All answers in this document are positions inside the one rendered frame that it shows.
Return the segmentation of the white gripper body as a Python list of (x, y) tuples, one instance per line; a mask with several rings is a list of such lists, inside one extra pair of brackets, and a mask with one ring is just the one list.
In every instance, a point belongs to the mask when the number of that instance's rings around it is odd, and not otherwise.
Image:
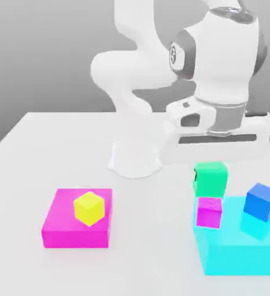
[(270, 148), (270, 113), (250, 113), (231, 135), (188, 134), (164, 122), (162, 160), (165, 163), (241, 161), (263, 158)]

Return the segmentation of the small green cube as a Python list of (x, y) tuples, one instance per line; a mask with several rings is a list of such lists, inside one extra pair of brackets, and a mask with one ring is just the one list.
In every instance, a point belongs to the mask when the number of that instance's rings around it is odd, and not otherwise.
[(194, 166), (193, 189), (196, 197), (223, 198), (228, 170), (223, 162), (198, 162)]

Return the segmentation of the small magenta cube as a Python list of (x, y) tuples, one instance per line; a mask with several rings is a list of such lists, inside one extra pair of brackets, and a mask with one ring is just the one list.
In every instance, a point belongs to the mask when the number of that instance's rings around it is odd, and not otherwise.
[(219, 229), (223, 213), (223, 199), (217, 197), (198, 197), (196, 226)]

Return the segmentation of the small blue cube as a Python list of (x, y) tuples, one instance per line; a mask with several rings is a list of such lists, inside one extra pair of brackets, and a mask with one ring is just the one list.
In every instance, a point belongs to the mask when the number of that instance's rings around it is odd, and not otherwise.
[(270, 187), (255, 184), (246, 194), (243, 211), (263, 222), (270, 220)]

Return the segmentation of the small yellow cube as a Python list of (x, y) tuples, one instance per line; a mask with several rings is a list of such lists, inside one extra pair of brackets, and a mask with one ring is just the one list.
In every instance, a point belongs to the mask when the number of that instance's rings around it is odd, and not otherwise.
[(73, 202), (75, 218), (90, 227), (105, 216), (105, 201), (102, 197), (89, 191)]

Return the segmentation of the large cyan box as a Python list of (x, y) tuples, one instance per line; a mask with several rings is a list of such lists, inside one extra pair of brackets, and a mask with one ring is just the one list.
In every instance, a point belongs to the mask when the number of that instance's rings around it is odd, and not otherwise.
[(270, 220), (243, 211), (245, 197), (225, 197), (219, 229), (193, 231), (202, 269), (208, 276), (270, 276)]

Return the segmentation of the large magenta box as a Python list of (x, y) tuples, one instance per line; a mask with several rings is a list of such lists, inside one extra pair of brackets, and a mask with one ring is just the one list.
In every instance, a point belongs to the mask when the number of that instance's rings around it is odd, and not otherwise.
[[(105, 216), (92, 226), (75, 217), (73, 201), (87, 192), (104, 199)], [(112, 189), (59, 188), (42, 226), (45, 248), (107, 248), (112, 216)]]

